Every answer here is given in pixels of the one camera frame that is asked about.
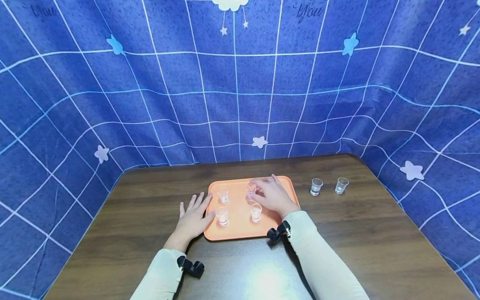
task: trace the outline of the shot glass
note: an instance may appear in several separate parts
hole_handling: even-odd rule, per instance
[[[322,188],[323,184],[324,182],[318,178],[312,179],[312,187],[310,188],[310,194],[312,196],[318,196],[318,194],[320,194],[320,189]]]
[[[262,206],[258,203],[250,205],[250,212],[252,213],[252,221],[255,223],[260,222],[262,218]]]
[[[220,202],[221,203],[227,203],[228,202],[228,189],[226,187],[221,187],[218,189],[218,196],[220,196]]]
[[[340,177],[336,183],[335,192],[339,195],[343,194],[348,183],[349,182],[346,178]]]
[[[224,207],[219,207],[215,211],[215,215],[218,218],[220,226],[226,226],[228,224],[228,210]]]
[[[253,194],[255,194],[255,191],[257,190],[256,185],[247,185],[247,198],[250,201],[253,201]]]

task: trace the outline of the blue curtain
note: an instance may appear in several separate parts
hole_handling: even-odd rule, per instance
[[[335,153],[479,297],[480,0],[0,1],[1,299],[129,169]]]

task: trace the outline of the table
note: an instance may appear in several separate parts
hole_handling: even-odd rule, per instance
[[[371,299],[474,299],[390,194],[354,156],[316,156],[183,167],[142,168],[120,179],[46,300],[129,299],[188,201],[216,180],[290,177],[303,210]],[[320,196],[311,179],[324,181]],[[350,180],[343,195],[336,179]],[[197,238],[177,299],[311,299],[288,242],[267,238],[210,242]]]

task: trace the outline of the tray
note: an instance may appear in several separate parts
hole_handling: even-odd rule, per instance
[[[300,206],[290,178],[278,176],[278,179],[292,201]],[[276,229],[280,225],[282,222],[280,215],[265,207],[262,207],[262,218],[260,221],[258,223],[252,221],[250,205],[256,202],[249,201],[247,198],[246,188],[250,180],[252,179],[224,180],[210,184],[208,192],[212,193],[213,198],[207,207],[206,213],[219,207],[225,207],[228,209],[228,224],[224,227],[220,226],[217,217],[215,217],[214,221],[204,231],[208,240],[265,237],[270,228]],[[217,193],[220,187],[228,188],[228,203],[226,204],[220,202],[220,197]]]

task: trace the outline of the sleeve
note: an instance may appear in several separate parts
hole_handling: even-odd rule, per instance
[[[177,250],[161,249],[130,300],[171,300],[183,273],[177,265],[182,255]]]
[[[318,233],[306,212],[292,212],[284,220],[290,224],[289,241],[317,299],[369,299],[355,275]]]

